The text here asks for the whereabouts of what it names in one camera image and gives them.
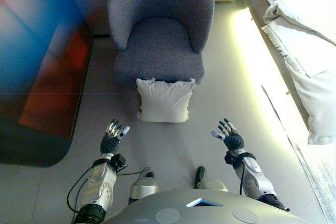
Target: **white pillow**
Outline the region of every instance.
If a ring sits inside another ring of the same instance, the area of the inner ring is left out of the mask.
[[[137,79],[137,90],[141,96],[138,117],[147,122],[187,121],[189,99],[195,86],[194,79],[175,83]]]

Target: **gray floor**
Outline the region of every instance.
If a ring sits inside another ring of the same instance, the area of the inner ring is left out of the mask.
[[[281,125],[270,125],[234,46],[230,16],[233,4],[216,4],[214,25],[204,49],[206,75],[194,90],[189,121],[148,123],[137,119],[140,105],[134,90],[113,83],[115,49],[110,39],[96,39],[79,110],[73,145],[50,168],[0,165],[1,223],[70,223],[66,206],[71,185],[99,157],[99,144],[112,118],[131,126],[119,151],[127,159],[125,172],[151,166],[161,190],[190,188],[195,170],[204,165],[229,191],[239,191],[234,170],[224,163],[225,146],[210,136],[217,122],[228,117],[257,156],[265,175],[287,207],[311,223],[325,223],[312,187]],[[119,177],[107,216],[120,211],[136,175]]]

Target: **colorful wall panel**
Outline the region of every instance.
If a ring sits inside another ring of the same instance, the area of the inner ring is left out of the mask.
[[[0,0],[2,119],[71,140],[91,40],[74,0]]]

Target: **cable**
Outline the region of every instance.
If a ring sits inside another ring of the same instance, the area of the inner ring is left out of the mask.
[[[124,170],[125,168],[127,168],[128,165],[125,165],[124,167],[122,167],[121,169],[116,171],[116,174],[118,174],[120,171]]]
[[[139,178],[141,177],[141,175],[144,173],[144,172],[147,172],[148,170],[150,170],[150,166],[147,166],[145,167],[144,169],[142,169],[141,171],[139,172],[135,172],[135,173],[123,173],[123,174],[118,174],[117,176],[126,176],[126,175],[134,175],[134,174],[139,174]]]
[[[84,177],[84,175],[85,175],[91,168],[92,168],[92,167],[90,167],[89,169],[87,169],[86,172],[83,173],[82,176],[80,176],[80,178],[75,182],[75,184],[72,186],[72,188],[70,189],[70,191],[69,191],[69,193],[68,193],[68,196],[67,196],[67,205],[68,205],[68,208],[69,208],[71,211],[74,212],[74,213],[73,213],[73,217],[72,217],[72,221],[71,221],[71,223],[74,222],[76,213],[79,213],[79,211],[76,210],[78,196],[79,196],[80,191],[82,190],[84,184],[88,181],[88,179],[84,180],[84,182],[81,184],[81,186],[80,186],[79,189],[78,189],[78,192],[77,192],[77,195],[76,195],[76,201],[75,201],[75,208],[74,208],[74,209],[70,206],[70,203],[69,203],[69,196],[70,196],[72,190],[74,189],[74,187],[77,185],[77,183]],[[142,169],[142,170],[139,171],[139,172],[118,174],[121,170],[124,170],[125,168],[127,168],[127,166],[125,166],[125,167],[121,168],[120,170],[118,170],[118,171],[116,172],[117,176],[127,176],[127,175],[139,174],[139,178],[140,178],[141,175],[142,175],[144,172],[147,172],[148,170],[151,169],[150,166],[147,166],[147,167],[145,167],[144,169]]]
[[[79,193],[80,193],[80,191],[82,190],[82,187],[84,186],[84,184],[85,184],[87,181],[88,181],[88,179],[85,179],[84,182],[82,183],[82,185],[81,185],[81,186],[79,187],[79,189],[78,189],[78,192],[77,192],[77,195],[76,195],[76,201],[75,201],[75,209],[77,208],[77,201],[78,201]],[[71,221],[71,223],[74,222],[74,220],[75,220],[75,215],[76,215],[76,213],[74,212],[74,213],[73,213],[73,217],[72,217],[72,221]]]
[[[242,178],[240,179],[240,187],[239,187],[239,194],[240,195],[242,195],[244,173],[245,173],[245,165],[243,163],[243,173],[242,173]]]
[[[84,175],[85,175],[88,171],[91,170],[91,168],[92,168],[92,167],[90,166],[90,168],[87,169],[86,172],[84,172],[84,173],[82,174],[82,176],[80,176],[80,178],[76,181],[76,183],[72,186],[72,188],[70,189],[70,191],[69,191],[69,193],[68,193],[68,196],[67,196],[67,205],[68,205],[68,208],[69,208],[71,211],[75,212],[75,213],[79,213],[79,211],[73,209],[73,208],[70,206],[70,203],[69,203],[69,196],[70,196],[70,194],[71,194],[73,188],[74,188],[74,187],[77,185],[77,183],[84,177]]]

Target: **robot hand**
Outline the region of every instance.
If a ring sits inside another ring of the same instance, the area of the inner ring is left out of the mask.
[[[226,147],[232,152],[243,149],[244,140],[238,134],[234,125],[226,118],[224,119],[224,122],[220,121],[219,124],[220,125],[218,126],[218,128],[223,134],[220,132],[211,131],[211,135],[216,138],[222,139]]]
[[[113,187],[119,168],[126,167],[125,159],[117,154],[120,140],[128,133],[129,127],[122,127],[117,119],[108,125],[100,144],[101,158],[92,165],[88,185],[83,195],[81,208],[74,223],[101,223],[113,201]]]
[[[114,156],[117,153],[120,140],[128,133],[130,127],[122,127],[117,119],[113,119],[108,125],[100,144],[102,156]]]
[[[211,131],[211,135],[223,140],[229,149],[225,161],[233,166],[241,180],[240,194],[242,193],[241,188],[244,188],[247,197],[289,211],[278,200],[273,184],[264,176],[255,156],[244,150],[244,140],[233,124],[228,119],[224,119],[224,122],[220,121],[219,124],[218,128],[222,133]]]

